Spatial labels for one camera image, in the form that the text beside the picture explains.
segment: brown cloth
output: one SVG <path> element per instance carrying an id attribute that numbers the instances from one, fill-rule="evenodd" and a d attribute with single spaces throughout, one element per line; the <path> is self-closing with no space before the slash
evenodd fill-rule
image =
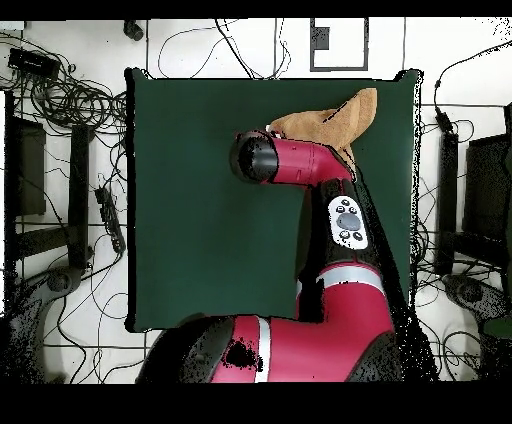
<path id="1" fill-rule="evenodd" d="M 370 126 L 377 112 L 377 89 L 364 88 L 338 109 L 292 113 L 273 121 L 269 130 L 290 140 L 327 144 L 355 171 L 350 144 Z"/>

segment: dark green surface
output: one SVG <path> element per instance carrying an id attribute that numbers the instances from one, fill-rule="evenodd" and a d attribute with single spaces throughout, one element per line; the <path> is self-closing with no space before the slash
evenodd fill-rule
<path id="1" fill-rule="evenodd" d="M 353 151 L 407 293 L 416 72 L 398 82 L 133 77 L 137 331 L 196 312 L 293 316 L 302 192 L 240 182 L 229 148 L 237 132 L 336 108 L 367 87 L 378 89 L 377 115 Z"/>

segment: power strip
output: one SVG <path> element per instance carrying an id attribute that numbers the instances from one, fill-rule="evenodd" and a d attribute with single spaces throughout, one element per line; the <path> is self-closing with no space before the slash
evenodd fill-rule
<path id="1" fill-rule="evenodd" d="M 117 218 L 117 211 L 112 200 L 110 192 L 102 187 L 94 190 L 96 200 L 100 207 L 101 220 L 105 224 L 110 238 L 112 240 L 112 247 L 114 252 L 122 254 L 126 250 L 126 242 L 124 241 L 123 233 L 121 232 L 121 226 Z"/>

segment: black border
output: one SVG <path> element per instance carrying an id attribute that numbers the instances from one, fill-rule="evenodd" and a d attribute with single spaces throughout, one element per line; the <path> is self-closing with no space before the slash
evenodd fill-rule
<path id="1" fill-rule="evenodd" d="M 370 18 L 364 19 L 364 45 L 363 45 L 363 66 L 315 66 L 315 51 L 318 49 L 314 48 L 313 42 L 313 30 L 322 28 L 316 26 L 316 18 L 310 18 L 310 47 L 309 47 L 309 71 L 310 72 L 336 72 L 336 71 L 367 71 L 368 70 L 368 42 L 370 34 Z"/>

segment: white control panel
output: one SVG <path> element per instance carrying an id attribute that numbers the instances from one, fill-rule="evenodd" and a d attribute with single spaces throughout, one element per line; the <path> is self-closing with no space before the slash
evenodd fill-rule
<path id="1" fill-rule="evenodd" d="M 331 200 L 329 221 L 332 238 L 336 244 L 353 250 L 368 247 L 361 209 L 354 199 L 338 196 Z"/>

